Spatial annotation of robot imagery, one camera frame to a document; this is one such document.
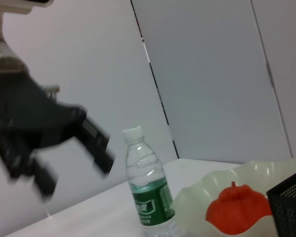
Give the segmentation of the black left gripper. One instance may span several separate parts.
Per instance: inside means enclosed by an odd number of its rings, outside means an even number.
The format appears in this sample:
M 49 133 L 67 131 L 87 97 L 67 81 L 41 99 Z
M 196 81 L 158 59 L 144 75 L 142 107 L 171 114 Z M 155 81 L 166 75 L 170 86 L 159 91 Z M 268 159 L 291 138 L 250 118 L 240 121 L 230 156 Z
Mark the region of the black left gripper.
M 0 73 L 0 159 L 9 176 L 34 176 L 41 197 L 52 198 L 58 176 L 32 152 L 73 136 L 108 175 L 114 163 L 110 137 L 86 115 L 82 107 L 48 98 L 27 73 Z

